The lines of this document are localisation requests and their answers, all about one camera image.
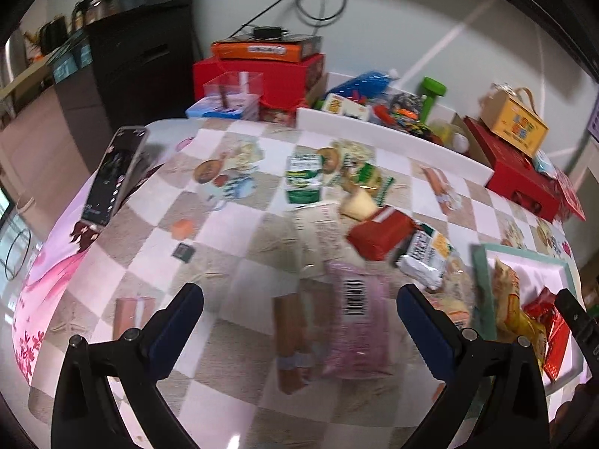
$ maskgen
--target blue gripper pad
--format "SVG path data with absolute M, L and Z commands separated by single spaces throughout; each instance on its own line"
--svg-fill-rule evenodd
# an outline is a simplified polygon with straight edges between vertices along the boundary
M 140 346 L 151 379 L 157 381 L 171 374 L 203 310 L 202 289 L 186 283 L 165 309 L 151 317 L 143 328 Z
M 404 285 L 397 293 L 397 313 L 432 376 L 444 382 L 453 379 L 462 344 L 449 317 L 434 309 L 414 284 Z

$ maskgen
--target green toy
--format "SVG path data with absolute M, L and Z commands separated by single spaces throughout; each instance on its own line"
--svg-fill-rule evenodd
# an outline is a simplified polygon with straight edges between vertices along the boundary
M 428 115 L 435 104 L 437 96 L 445 96 L 447 87 L 434 79 L 430 79 L 430 77 L 425 77 L 422 80 L 420 87 L 423 89 L 422 94 L 426 95 L 426 99 L 422 105 L 422 111 L 420 112 L 419 119 L 421 122 L 426 123 L 426 119 L 428 118 Z

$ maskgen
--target wall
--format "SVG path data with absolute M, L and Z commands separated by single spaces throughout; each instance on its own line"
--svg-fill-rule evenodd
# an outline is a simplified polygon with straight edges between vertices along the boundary
M 41 0 L 39 6 L 49 17 L 70 13 L 76 1 Z M 273 1 L 194 0 L 204 51 Z M 287 1 L 255 23 L 310 32 Z M 328 0 L 326 8 L 338 1 Z M 318 14 L 320 0 L 305 5 Z M 28 14 L 24 26 L 32 20 Z M 424 75 L 434 77 L 447 85 L 443 104 L 460 114 L 476 115 L 492 82 L 528 86 L 550 127 L 543 148 L 562 168 L 579 148 L 597 96 L 597 84 L 553 39 L 502 0 L 349 0 L 343 17 L 320 34 L 329 70 L 394 67 L 409 91 Z

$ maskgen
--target metal screw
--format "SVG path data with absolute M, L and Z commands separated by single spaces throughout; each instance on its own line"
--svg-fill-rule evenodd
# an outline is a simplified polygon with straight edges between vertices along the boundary
M 73 334 L 71 336 L 71 338 L 69 339 L 69 346 L 76 348 L 77 346 L 79 346 L 81 344 L 82 340 L 83 340 L 83 338 L 79 334 Z
M 523 348 L 528 348 L 530 346 L 530 341 L 528 340 L 527 337 L 518 336 L 518 344 L 520 346 L 522 346 Z
M 141 331 L 136 327 L 130 327 L 123 333 L 123 339 L 127 341 L 133 341 L 134 339 L 137 339 L 137 337 L 140 335 L 140 332 Z
M 469 327 L 467 327 L 466 329 L 464 329 L 462 331 L 462 335 L 465 339 L 468 339 L 469 341 L 474 341 L 478 337 L 478 334 L 476 333 L 476 331 Z

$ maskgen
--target phone screen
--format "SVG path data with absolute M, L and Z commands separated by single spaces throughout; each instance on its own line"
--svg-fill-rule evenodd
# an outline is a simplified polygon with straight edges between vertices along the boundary
M 117 131 L 110 143 L 96 180 L 92 184 L 82 219 L 95 225 L 106 226 L 119 207 L 121 187 L 146 131 L 129 129 Z

